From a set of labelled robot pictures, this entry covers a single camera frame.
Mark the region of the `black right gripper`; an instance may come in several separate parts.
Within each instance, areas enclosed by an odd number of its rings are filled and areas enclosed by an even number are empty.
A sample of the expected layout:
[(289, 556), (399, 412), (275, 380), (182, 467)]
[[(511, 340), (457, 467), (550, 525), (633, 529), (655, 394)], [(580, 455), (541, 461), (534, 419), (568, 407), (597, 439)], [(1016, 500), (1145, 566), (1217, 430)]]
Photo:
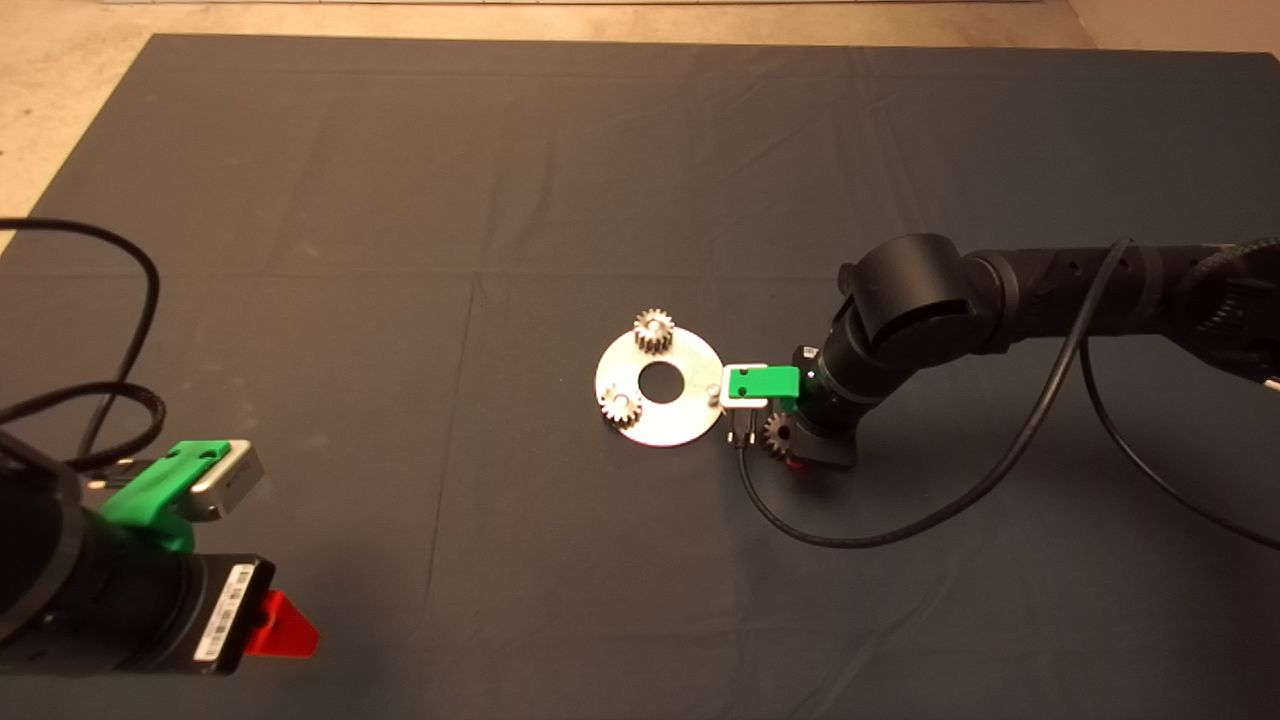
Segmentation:
[(790, 415), (785, 457), (794, 471), (803, 471), (804, 466), (850, 471), (859, 464), (858, 423), (831, 429)]

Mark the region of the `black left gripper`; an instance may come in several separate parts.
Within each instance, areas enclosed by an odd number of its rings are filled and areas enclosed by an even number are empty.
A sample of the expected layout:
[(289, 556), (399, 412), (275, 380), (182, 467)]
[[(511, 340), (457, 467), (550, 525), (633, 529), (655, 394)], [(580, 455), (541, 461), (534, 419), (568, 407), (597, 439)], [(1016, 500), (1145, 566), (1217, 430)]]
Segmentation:
[(133, 674), (230, 675), (250, 657), (311, 659), (317, 628), (276, 589), (276, 566), (257, 555), (183, 555), (180, 592), (156, 639), (131, 659)]

